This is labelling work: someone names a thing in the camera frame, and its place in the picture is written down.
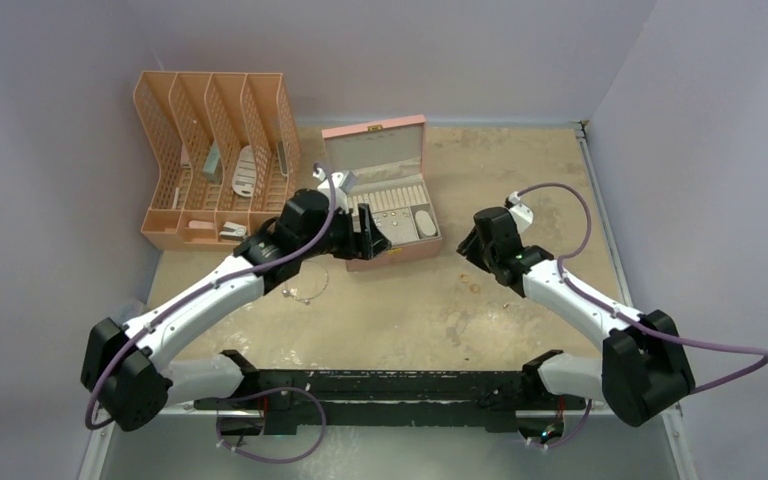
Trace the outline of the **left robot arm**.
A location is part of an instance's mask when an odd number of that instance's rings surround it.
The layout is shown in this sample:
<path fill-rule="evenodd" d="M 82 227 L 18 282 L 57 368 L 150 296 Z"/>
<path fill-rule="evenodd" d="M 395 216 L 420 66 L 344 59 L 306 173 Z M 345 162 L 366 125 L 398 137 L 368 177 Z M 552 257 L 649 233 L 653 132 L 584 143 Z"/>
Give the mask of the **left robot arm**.
<path fill-rule="evenodd" d="M 108 415 L 104 425 L 133 431 L 147 424 L 178 384 L 163 373 L 174 358 L 230 313 L 296 276 L 305 260 L 368 261 L 390 247 L 368 205 L 351 210 L 334 206 L 327 193 L 297 191 L 279 216 L 172 300 L 123 324 L 105 318 L 91 328 L 80 375 L 90 393 L 85 426 L 99 428 L 99 409 Z"/>

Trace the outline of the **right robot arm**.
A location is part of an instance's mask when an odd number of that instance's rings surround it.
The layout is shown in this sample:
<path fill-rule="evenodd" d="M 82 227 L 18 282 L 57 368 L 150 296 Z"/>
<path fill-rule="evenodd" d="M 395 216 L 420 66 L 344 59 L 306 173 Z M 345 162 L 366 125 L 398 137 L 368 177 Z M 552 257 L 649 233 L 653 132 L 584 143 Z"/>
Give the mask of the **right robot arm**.
<path fill-rule="evenodd" d="M 594 358 L 553 353 L 531 363 L 521 392 L 536 407 L 559 395 L 605 403 L 630 426 L 640 426 L 696 388 L 674 320 L 655 310 L 643 314 L 582 283 L 545 249 L 525 246 L 521 234 L 532 219 L 523 206 L 491 207 L 457 251 L 517 295 L 558 315 L 599 351 Z"/>

